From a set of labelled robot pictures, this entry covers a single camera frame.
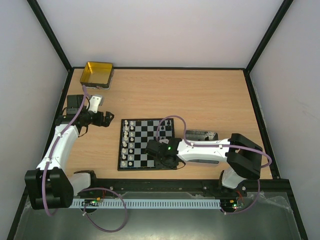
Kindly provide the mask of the black and silver chessboard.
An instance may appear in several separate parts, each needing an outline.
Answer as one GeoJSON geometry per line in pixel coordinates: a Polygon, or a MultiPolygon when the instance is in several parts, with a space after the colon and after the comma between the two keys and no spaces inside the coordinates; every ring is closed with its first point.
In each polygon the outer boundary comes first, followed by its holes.
{"type": "Polygon", "coordinates": [[[145,153],[148,141],[156,139],[159,122],[159,118],[121,120],[118,171],[170,170],[145,153]]]}

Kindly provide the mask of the pink tin with chess pieces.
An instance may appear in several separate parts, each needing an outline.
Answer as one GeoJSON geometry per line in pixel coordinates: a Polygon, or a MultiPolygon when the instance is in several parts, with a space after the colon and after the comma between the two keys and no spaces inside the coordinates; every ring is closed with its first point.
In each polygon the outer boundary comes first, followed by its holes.
{"type": "MultiPolygon", "coordinates": [[[[217,141],[219,139],[218,134],[214,131],[205,131],[205,130],[194,130],[187,129],[185,133],[185,138],[188,141],[217,141]]],[[[217,160],[203,160],[195,159],[191,160],[191,163],[202,163],[202,164],[213,164],[218,165],[219,161],[217,160]]]]}

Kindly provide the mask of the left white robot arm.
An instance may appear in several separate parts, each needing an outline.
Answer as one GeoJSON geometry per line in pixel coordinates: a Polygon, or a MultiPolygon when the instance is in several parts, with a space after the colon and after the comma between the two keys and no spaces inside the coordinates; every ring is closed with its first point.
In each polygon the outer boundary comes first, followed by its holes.
{"type": "Polygon", "coordinates": [[[34,210],[68,208],[83,189],[96,180],[92,170],[80,170],[71,177],[66,166],[75,141],[81,137],[82,128],[90,125],[108,127],[114,118],[111,112],[98,108],[103,104],[101,95],[68,95],[67,105],[55,120],[52,141],[35,170],[26,172],[24,181],[34,210]]]}

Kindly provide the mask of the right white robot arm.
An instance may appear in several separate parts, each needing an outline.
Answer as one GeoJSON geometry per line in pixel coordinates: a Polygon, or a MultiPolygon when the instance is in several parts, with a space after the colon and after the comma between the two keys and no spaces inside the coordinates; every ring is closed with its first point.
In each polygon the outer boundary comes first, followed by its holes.
{"type": "Polygon", "coordinates": [[[167,168],[175,168],[179,163],[227,163],[229,167],[222,171],[218,183],[218,191],[224,196],[233,193],[244,180],[259,180],[261,176],[262,148],[239,133],[214,141],[152,139],[145,153],[167,168]]]}

